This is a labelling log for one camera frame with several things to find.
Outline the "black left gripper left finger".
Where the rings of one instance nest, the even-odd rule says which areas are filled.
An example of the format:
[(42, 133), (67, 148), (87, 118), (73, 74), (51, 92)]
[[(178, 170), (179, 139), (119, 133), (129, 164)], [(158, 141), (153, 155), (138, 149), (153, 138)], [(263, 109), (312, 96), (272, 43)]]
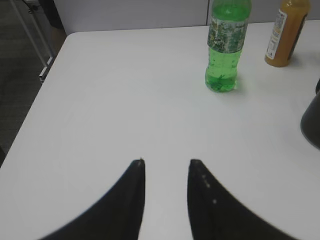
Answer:
[(137, 159), (95, 204), (43, 239), (137, 240), (143, 220), (145, 195), (145, 161)]

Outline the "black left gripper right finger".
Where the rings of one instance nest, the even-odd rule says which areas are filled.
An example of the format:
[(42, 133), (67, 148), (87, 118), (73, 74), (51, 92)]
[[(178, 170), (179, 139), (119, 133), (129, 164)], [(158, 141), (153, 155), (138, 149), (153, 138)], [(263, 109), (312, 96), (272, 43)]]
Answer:
[(187, 207), (195, 240), (290, 240), (231, 195), (199, 159), (188, 169)]

